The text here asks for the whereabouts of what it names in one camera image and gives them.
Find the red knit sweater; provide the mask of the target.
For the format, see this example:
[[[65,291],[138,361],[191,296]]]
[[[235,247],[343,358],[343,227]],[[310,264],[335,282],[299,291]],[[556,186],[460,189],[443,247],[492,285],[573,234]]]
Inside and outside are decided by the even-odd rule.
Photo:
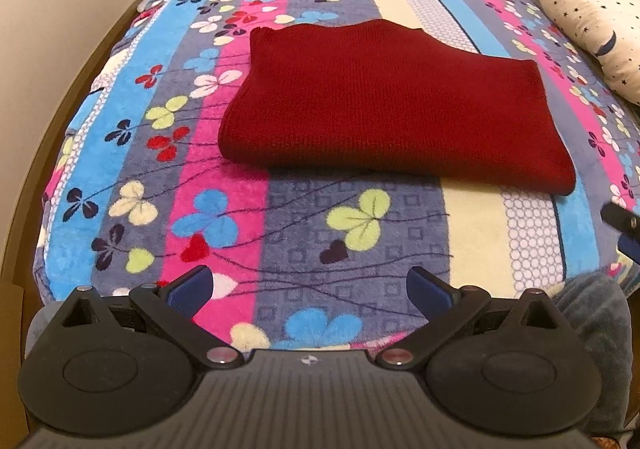
[[[566,196],[574,164],[531,60],[377,19],[250,32],[218,131],[233,162],[457,178]]]

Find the colourful floral striped blanket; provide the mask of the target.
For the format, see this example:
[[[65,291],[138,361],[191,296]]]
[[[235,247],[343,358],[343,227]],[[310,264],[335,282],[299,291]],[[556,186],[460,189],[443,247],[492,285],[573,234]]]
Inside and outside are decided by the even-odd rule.
[[[149,0],[68,125],[45,303],[204,265],[233,346],[373,348],[421,266],[500,297],[639,268],[639,124],[538,0]]]

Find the wooden bed frame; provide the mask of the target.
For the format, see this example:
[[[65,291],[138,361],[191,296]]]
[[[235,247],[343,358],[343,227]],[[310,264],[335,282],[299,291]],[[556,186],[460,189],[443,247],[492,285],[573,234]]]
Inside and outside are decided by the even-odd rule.
[[[142,0],[1,0],[1,444],[29,433],[16,379],[41,308],[42,195],[67,123]]]

